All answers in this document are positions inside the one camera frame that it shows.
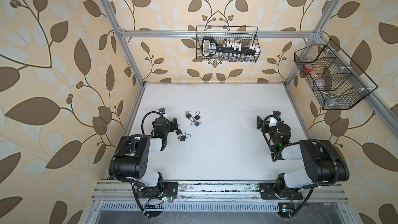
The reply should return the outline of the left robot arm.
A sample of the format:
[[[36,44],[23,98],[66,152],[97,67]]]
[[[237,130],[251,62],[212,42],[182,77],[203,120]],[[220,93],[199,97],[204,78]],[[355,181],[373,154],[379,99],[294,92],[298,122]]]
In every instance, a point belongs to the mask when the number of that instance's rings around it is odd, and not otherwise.
[[[147,135],[144,132],[144,123],[151,114],[158,117],[152,122],[153,130]],[[141,134],[123,136],[120,139],[110,161],[109,176],[149,192],[162,192],[163,177],[160,172],[149,168],[149,154],[164,151],[169,133],[176,130],[178,130],[177,119],[168,120],[165,109],[147,113],[142,119]]]

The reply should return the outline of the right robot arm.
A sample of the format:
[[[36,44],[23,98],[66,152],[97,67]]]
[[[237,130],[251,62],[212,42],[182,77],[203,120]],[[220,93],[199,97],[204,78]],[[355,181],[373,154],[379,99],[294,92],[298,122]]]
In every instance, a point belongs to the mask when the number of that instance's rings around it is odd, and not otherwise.
[[[256,128],[265,139],[272,162],[302,161],[303,167],[280,173],[268,191],[286,198],[301,189],[332,186],[349,179],[347,164],[331,142],[316,139],[290,142],[291,128],[280,116],[279,111],[273,111],[263,119],[258,116]]]

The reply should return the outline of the black padlock with keys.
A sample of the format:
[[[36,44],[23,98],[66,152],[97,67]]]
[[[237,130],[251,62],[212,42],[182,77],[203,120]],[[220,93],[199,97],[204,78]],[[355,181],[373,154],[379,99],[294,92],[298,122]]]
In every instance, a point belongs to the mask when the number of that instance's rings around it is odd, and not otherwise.
[[[187,119],[189,119],[189,120],[192,120],[192,119],[193,119],[193,116],[190,114],[190,111],[187,111],[187,112],[185,113],[185,117],[186,117]]]

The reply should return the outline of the red cap in basket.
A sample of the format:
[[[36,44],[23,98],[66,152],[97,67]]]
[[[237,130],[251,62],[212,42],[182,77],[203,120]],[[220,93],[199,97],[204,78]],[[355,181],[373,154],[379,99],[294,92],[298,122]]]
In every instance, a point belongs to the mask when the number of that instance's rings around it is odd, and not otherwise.
[[[303,67],[303,71],[306,73],[312,73],[314,70],[314,66],[312,64],[305,64]]]

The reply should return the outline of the black tool rack with sockets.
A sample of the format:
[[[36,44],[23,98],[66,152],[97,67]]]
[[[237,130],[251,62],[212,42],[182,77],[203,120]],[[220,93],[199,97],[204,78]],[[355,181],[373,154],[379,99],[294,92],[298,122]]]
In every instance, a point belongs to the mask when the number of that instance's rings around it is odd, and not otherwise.
[[[249,48],[247,48],[244,47],[241,43],[228,41],[224,41],[222,44],[218,44],[213,37],[204,37],[202,39],[200,51],[203,57],[221,57],[222,54],[232,54],[243,57],[257,57],[261,52],[260,48],[257,45],[250,45]]]

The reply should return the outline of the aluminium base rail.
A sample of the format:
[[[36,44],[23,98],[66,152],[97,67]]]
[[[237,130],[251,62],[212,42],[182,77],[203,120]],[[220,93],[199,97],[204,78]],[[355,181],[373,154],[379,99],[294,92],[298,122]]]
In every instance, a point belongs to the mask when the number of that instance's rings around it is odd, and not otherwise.
[[[309,193],[309,190],[298,190],[294,195],[279,198],[269,191],[273,182],[253,180],[167,180],[164,186],[164,193],[154,197],[138,189],[137,197],[142,207],[152,212],[277,213],[281,209],[297,207]],[[101,210],[139,210],[132,186],[116,180],[100,180],[91,200]]]

